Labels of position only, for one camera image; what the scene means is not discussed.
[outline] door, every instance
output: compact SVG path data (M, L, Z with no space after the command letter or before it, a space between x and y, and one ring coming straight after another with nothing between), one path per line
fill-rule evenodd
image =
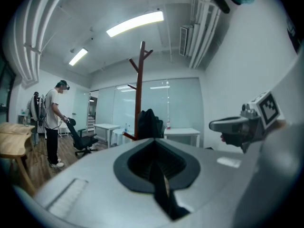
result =
M76 131L86 129L89 98L90 92L81 89L76 90L72 113L72 118L76 121L76 126L74 127Z

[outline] man's arm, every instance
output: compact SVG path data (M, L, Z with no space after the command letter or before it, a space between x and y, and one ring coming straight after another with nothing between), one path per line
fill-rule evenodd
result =
M66 118L65 116L63 116L63 115L61 114L61 112L59 111L57 104L55 104L55 103L52 104L52 110L53 110L53 112L54 112L57 116L59 116L64 122L67 121L67 118Z

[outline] air vent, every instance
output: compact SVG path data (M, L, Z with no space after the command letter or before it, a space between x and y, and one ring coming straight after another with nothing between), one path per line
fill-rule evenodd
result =
M183 26L180 29L181 29L180 30L180 55L185 56L186 55L188 29L183 27Z

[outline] doorway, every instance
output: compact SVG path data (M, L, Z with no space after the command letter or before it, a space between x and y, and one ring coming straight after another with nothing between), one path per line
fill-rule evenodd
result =
M96 122L96 107L99 90L90 92L89 110L87 116L87 131L94 131L94 124Z

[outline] man's hand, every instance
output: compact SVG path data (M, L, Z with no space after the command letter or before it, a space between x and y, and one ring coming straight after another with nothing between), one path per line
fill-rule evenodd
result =
M62 121L64 121L65 123L68 123L68 119L66 117L62 118Z

